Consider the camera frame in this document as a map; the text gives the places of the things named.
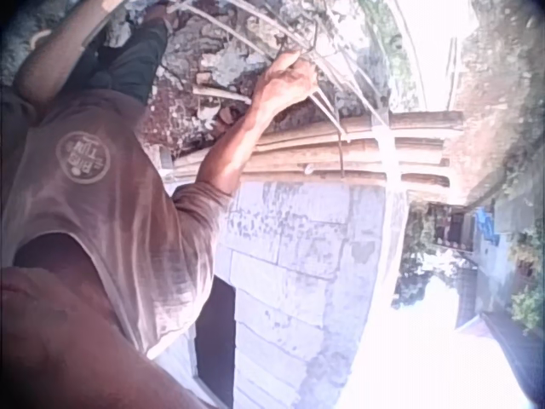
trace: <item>dark doorway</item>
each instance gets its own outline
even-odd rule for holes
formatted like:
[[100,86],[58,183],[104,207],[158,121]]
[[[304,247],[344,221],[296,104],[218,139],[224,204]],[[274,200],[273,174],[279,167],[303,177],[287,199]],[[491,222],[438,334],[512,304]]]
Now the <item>dark doorway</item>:
[[210,298],[195,325],[198,377],[232,407],[235,375],[235,290],[214,277]]

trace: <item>rocky ground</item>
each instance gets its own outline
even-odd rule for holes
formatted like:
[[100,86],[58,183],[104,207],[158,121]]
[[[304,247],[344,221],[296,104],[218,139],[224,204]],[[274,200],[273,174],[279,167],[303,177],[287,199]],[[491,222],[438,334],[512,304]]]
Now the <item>rocky ground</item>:
[[522,0],[474,0],[473,9],[479,27],[462,44],[454,104],[466,129],[446,147],[466,205],[509,189],[543,142],[545,118],[542,11]]
[[[361,8],[351,1],[330,2],[327,7],[316,3],[300,5],[285,1],[261,8],[261,11],[282,21],[309,43],[314,41],[314,19],[324,27],[333,26],[320,29],[316,50],[335,64],[335,58],[339,58],[338,49],[346,47],[347,54],[368,72],[380,93],[387,95],[385,61],[380,48],[367,34]],[[210,2],[194,5],[250,39],[271,57],[281,49],[295,46],[282,32],[241,9],[230,5],[220,7]],[[195,95],[192,90],[196,85],[251,97],[257,78],[269,63],[267,58],[202,17],[187,13],[186,18],[185,26],[169,41],[150,100],[149,119],[142,133],[145,141],[164,144],[175,156],[212,144],[247,109],[240,101]],[[338,28],[347,23],[352,23],[347,25],[351,29],[339,32]],[[359,33],[357,36],[351,35],[354,27]],[[376,101],[378,98],[370,86],[362,78],[358,80],[364,95]],[[320,76],[320,85],[341,118],[363,113],[362,104],[355,95],[345,89],[336,89],[325,75]],[[305,101],[278,115],[272,129],[293,129],[321,120],[326,117],[312,102]]]
[[[29,52],[28,39],[41,29],[55,28],[72,6],[68,0],[39,3],[37,0],[28,11],[20,14],[11,35],[4,39],[3,51],[8,58],[4,59],[2,69],[6,84]],[[111,47],[123,45],[131,27],[138,24],[150,3],[153,0],[133,0],[118,11],[108,27],[106,44]],[[374,104],[390,94],[382,47],[369,30],[365,14],[355,0],[253,3],[308,44],[314,44],[316,52],[338,71],[340,76],[336,75],[336,80],[354,79]],[[296,46],[278,29],[229,3],[197,1],[192,5],[230,26],[272,58],[281,49]],[[158,70],[141,130],[142,141],[164,145],[174,156],[212,144],[247,109],[240,101],[195,95],[195,86],[251,97],[255,81],[269,63],[268,59],[198,15],[183,12],[181,20],[183,27],[169,40]],[[353,75],[356,65],[369,75],[372,86],[361,75]],[[364,109],[358,98],[343,84],[334,86],[330,79],[331,75],[321,72],[320,85],[338,109],[339,116],[361,115]],[[326,117],[312,102],[305,101],[278,115],[272,127],[285,130],[320,120],[326,120]]]

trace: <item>tree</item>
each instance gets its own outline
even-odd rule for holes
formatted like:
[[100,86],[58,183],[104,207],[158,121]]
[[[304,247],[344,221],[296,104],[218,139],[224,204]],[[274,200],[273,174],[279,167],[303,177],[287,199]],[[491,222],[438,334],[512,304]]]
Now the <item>tree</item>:
[[392,307],[413,305],[426,295],[426,286],[433,272],[423,271],[422,262],[425,254],[435,253],[435,249],[430,246],[433,229],[433,219],[427,215],[427,206],[411,206]]

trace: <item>white wall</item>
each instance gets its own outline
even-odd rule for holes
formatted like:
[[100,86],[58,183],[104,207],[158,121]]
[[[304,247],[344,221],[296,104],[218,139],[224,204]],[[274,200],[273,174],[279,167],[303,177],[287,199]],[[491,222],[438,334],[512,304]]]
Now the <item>white wall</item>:
[[[365,326],[383,217],[381,187],[240,188],[215,258],[237,291],[235,408],[335,406]],[[195,388],[191,373],[181,383]]]

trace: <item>dark pants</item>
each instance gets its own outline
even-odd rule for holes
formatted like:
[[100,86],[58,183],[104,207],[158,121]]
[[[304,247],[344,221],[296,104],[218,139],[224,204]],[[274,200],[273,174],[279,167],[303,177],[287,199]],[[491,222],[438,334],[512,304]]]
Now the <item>dark pants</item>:
[[150,21],[137,28],[120,49],[99,47],[95,50],[89,47],[62,92],[113,89],[146,105],[167,40],[168,31],[161,20]]

